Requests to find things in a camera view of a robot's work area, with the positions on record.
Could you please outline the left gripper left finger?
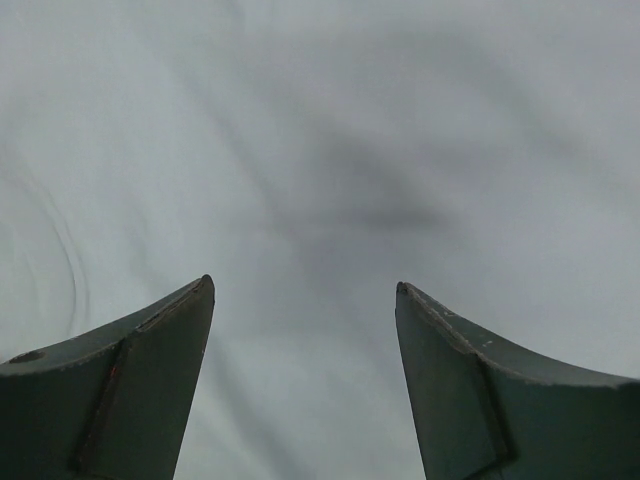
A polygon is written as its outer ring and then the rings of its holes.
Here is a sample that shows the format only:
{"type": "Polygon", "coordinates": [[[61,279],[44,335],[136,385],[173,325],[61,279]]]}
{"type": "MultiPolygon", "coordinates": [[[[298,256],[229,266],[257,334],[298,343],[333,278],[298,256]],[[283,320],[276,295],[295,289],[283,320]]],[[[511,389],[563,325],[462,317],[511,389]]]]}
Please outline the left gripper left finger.
{"type": "Polygon", "coordinates": [[[205,275],[1,366],[4,479],[171,479],[207,345],[205,275]]]}

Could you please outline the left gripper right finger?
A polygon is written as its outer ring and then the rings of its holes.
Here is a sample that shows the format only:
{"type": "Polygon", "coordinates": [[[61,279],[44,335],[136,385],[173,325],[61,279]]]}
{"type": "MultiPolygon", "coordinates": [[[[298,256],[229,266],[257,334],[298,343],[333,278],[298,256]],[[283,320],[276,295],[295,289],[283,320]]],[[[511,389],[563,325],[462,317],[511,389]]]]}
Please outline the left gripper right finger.
{"type": "Polygon", "coordinates": [[[429,479],[635,479],[639,383],[551,359],[396,288],[396,328],[429,479]]]}

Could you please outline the blue-grey t shirt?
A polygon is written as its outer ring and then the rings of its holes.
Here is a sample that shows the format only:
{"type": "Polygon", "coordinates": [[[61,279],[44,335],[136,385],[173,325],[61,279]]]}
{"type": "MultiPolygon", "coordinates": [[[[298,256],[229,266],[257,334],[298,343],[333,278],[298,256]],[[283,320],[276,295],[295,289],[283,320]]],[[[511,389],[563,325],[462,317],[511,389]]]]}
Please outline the blue-grey t shirt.
{"type": "Polygon", "coordinates": [[[635,1],[5,1],[1,356],[216,286],[181,479],[419,479],[395,287],[639,373],[635,1]]]}

